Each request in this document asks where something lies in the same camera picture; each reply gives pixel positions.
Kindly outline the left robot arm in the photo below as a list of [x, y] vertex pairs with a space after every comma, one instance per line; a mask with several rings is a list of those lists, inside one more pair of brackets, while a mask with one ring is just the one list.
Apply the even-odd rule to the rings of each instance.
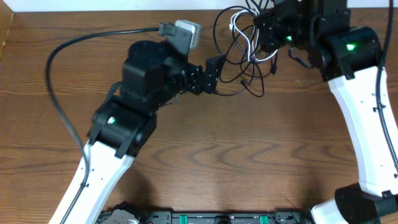
[[226, 56], [188, 63], [182, 42], [142, 40], [132, 44], [123, 79], [111, 86], [95, 111], [76, 170], [51, 223], [94, 223], [119, 179], [157, 126], [156, 112], [181, 92], [213, 93]]

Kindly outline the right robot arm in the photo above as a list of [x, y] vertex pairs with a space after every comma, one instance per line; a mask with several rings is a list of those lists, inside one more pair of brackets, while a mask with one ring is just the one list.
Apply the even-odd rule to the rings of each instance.
[[346, 1], [276, 1], [256, 15], [261, 49], [308, 53], [336, 98], [354, 147], [358, 182], [312, 207], [303, 223], [379, 223], [397, 211], [397, 125], [384, 67], [388, 44], [352, 27]]

